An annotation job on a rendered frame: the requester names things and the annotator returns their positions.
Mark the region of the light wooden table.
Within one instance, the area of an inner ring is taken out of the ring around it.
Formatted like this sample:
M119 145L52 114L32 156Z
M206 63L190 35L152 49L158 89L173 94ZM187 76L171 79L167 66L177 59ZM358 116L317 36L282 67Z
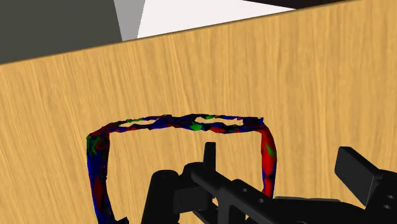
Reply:
M97 224L86 138L145 116L257 116L275 194L358 201L351 146L397 172L397 0L358 0L0 66L0 224Z

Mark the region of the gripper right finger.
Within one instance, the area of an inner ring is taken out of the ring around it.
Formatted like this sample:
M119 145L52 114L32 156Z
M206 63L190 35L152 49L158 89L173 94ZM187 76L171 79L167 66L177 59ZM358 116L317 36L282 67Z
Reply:
M355 149L341 146L335 174L365 206L366 224L397 224L397 172L379 169Z

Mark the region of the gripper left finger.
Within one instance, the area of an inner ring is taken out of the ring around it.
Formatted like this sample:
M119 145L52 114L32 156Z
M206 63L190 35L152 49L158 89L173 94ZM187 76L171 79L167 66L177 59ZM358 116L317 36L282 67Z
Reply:
M298 224L285 209L240 179L218 173L216 144L207 142L202 162L153 173L141 224L179 224L193 212L203 224Z

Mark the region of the red blue green eyeglasses frame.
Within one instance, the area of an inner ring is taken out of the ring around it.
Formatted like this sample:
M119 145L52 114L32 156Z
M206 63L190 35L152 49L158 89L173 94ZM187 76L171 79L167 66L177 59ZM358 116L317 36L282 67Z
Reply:
M262 194L274 196L277 150L270 129L263 118L255 116L226 116L190 114L184 116L147 116L111 122L87 136L87 168L92 200L98 224L116 224L108 197L106 179L110 149L109 135L140 129L182 128L192 131L212 131L220 134L259 132L261 134Z

